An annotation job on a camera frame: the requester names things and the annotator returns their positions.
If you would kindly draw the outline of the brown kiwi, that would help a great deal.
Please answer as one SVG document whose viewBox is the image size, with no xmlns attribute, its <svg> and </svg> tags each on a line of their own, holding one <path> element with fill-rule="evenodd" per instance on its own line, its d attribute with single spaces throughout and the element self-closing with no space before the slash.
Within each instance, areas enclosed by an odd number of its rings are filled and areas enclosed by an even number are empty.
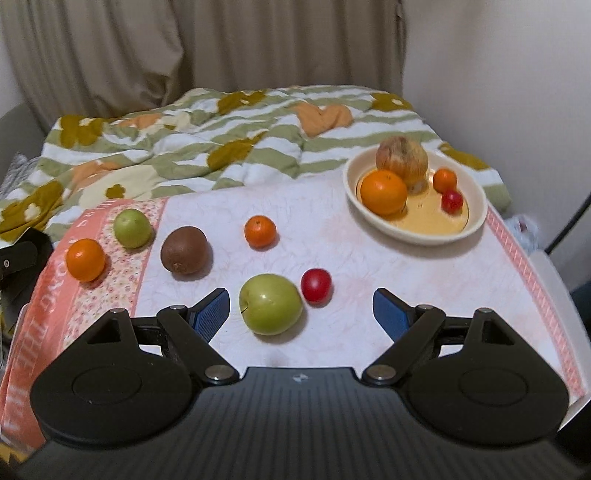
<svg viewBox="0 0 591 480">
<path fill-rule="evenodd" d="M 172 231 L 160 250 L 162 266 L 175 275 L 192 275 L 204 268 L 209 258 L 207 238 L 197 227 L 183 226 Z"/>
</svg>

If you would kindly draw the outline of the reddish yellow apple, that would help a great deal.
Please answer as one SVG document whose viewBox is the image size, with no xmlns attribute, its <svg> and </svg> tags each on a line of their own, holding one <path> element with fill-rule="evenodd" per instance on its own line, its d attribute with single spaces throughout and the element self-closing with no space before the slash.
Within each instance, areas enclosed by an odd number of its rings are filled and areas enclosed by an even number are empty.
<svg viewBox="0 0 591 480">
<path fill-rule="evenodd" d="M 429 160 L 424 147 L 405 136 L 392 136 L 380 144 L 376 152 L 378 169 L 398 175 L 413 188 L 427 175 Z"/>
</svg>

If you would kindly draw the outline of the beige curtain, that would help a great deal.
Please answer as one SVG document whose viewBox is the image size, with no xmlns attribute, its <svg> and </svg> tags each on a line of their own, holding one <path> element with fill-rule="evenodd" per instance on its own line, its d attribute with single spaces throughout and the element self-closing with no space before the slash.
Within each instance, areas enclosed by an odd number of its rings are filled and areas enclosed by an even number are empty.
<svg viewBox="0 0 591 480">
<path fill-rule="evenodd" d="M 166 106 L 198 87 L 403 83 L 400 1 L 5 1 L 1 25 L 45 127 Z"/>
</svg>

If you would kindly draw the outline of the medium orange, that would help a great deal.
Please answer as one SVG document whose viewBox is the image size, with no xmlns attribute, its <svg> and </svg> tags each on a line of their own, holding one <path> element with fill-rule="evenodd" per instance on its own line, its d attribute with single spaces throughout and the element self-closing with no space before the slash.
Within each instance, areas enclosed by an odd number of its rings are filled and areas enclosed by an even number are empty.
<svg viewBox="0 0 591 480">
<path fill-rule="evenodd" d="M 83 238 L 69 247 L 65 261 L 69 274 L 87 283 L 100 276 L 106 265 L 106 255 L 96 240 Z"/>
</svg>

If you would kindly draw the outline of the small mandarin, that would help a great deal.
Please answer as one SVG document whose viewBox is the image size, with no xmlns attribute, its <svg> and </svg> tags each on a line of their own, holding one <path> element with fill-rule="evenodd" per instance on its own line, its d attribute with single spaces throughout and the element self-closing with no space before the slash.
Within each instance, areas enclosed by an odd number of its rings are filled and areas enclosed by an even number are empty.
<svg viewBox="0 0 591 480">
<path fill-rule="evenodd" d="M 277 230 L 273 220 L 269 217 L 256 215 L 246 221 L 243 234 L 250 247 L 263 249 L 276 241 Z"/>
</svg>

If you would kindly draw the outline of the large green apple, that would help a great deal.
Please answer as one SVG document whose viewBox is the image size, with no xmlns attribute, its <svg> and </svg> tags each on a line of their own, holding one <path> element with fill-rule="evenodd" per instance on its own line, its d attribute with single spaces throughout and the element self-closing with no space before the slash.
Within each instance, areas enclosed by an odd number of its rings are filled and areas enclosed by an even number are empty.
<svg viewBox="0 0 591 480">
<path fill-rule="evenodd" d="M 293 282 L 276 274 L 259 274 L 240 288 L 239 310 L 254 334 L 280 335 L 297 323 L 304 310 L 303 300 Z"/>
</svg>

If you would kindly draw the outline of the red cherry tomato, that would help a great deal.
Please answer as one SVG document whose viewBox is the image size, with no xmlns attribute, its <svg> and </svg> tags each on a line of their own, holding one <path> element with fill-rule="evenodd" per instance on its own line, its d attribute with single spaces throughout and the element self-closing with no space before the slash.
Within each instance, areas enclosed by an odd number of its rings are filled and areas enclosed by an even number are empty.
<svg viewBox="0 0 591 480">
<path fill-rule="evenodd" d="M 461 213 L 464 205 L 464 198 L 457 190 L 447 190 L 442 194 L 441 208 L 449 215 L 458 215 Z"/>
<path fill-rule="evenodd" d="M 332 277 L 325 269 L 314 268 L 301 277 L 301 293 L 310 304 L 322 304 L 332 293 Z"/>
</svg>

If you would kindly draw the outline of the striped flower duvet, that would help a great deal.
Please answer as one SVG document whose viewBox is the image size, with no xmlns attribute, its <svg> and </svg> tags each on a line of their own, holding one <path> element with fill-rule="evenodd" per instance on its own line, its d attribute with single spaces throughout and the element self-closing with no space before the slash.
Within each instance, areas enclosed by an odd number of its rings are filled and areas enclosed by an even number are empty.
<svg viewBox="0 0 591 480">
<path fill-rule="evenodd" d="M 499 173 L 443 141 L 402 97 L 367 87 L 305 86 L 223 93 L 196 88 L 120 118 L 66 115 L 32 171 L 1 200 L 1 242 L 37 229 L 53 241 L 107 200 L 152 200 L 310 177 L 402 135 L 464 165 L 498 209 Z"/>
</svg>

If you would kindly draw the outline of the large orange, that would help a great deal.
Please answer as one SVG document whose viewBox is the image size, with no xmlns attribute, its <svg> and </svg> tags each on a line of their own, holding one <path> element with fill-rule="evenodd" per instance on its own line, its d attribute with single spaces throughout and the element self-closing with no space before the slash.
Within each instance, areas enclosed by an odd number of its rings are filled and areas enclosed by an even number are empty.
<svg viewBox="0 0 591 480">
<path fill-rule="evenodd" d="M 406 206 L 408 188 L 405 182 L 389 170 L 375 170 L 361 181 L 362 203 L 379 216 L 399 214 Z"/>
</svg>

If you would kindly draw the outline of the pink floral white cloth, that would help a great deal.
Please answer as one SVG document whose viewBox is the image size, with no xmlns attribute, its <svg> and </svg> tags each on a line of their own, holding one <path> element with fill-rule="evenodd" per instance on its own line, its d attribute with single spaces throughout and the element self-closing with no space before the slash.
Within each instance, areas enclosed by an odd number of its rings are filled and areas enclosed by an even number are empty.
<svg viewBox="0 0 591 480">
<path fill-rule="evenodd" d="M 1 386 L 1 434 L 27 450 L 43 438 L 29 392 L 39 373 L 111 308 L 151 316 L 191 306 L 222 287 L 230 315 L 214 347 L 235 368 L 352 366 L 390 345 L 373 314 L 385 288 L 411 305 L 467 316 L 497 311 L 561 375 L 571 401 L 590 395 L 590 350 L 560 319 L 546 284 L 495 211 L 448 245 L 390 238 L 346 200 L 342 179 L 232 188 L 137 202 L 152 226 L 135 251 L 113 223 L 131 208 L 75 209 L 39 278 L 12 343 Z"/>
</svg>

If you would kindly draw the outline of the cream oval dish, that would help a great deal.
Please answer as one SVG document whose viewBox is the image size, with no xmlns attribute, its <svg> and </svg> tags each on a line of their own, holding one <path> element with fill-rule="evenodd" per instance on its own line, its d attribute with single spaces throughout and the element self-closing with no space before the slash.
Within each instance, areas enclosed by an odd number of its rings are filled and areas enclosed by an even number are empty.
<svg viewBox="0 0 591 480">
<path fill-rule="evenodd" d="M 342 171 L 346 197 L 367 223 L 394 239 L 423 246 L 449 244 L 481 229 L 488 211 L 483 188 L 466 168 L 437 150 L 427 152 L 426 179 L 409 193 L 401 213 L 391 217 L 373 213 L 362 202 L 361 187 L 363 179 L 377 169 L 376 152 L 375 147 L 360 152 L 346 162 Z M 462 210 L 454 215 L 441 208 L 441 195 L 433 188 L 433 175 L 441 168 L 455 172 L 457 187 L 464 200 Z"/>
</svg>

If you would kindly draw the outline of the small green apple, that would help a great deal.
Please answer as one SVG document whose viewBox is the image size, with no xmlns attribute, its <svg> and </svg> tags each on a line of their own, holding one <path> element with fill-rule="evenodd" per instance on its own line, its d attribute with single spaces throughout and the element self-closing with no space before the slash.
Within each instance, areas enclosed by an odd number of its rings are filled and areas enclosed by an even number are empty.
<svg viewBox="0 0 591 480">
<path fill-rule="evenodd" d="M 126 249 L 143 247 L 152 236 L 152 226 L 139 210 L 125 209 L 113 222 L 113 233 L 119 244 Z"/>
</svg>

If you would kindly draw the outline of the tiny mandarin in dish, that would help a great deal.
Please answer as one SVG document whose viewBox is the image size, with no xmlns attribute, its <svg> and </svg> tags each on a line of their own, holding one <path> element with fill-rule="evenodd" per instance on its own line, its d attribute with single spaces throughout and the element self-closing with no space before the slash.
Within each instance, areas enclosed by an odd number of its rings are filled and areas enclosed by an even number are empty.
<svg viewBox="0 0 591 480">
<path fill-rule="evenodd" d="M 432 184 L 438 193 L 445 194 L 447 191 L 457 190 L 458 178 L 453 170 L 440 168 L 434 173 Z"/>
</svg>

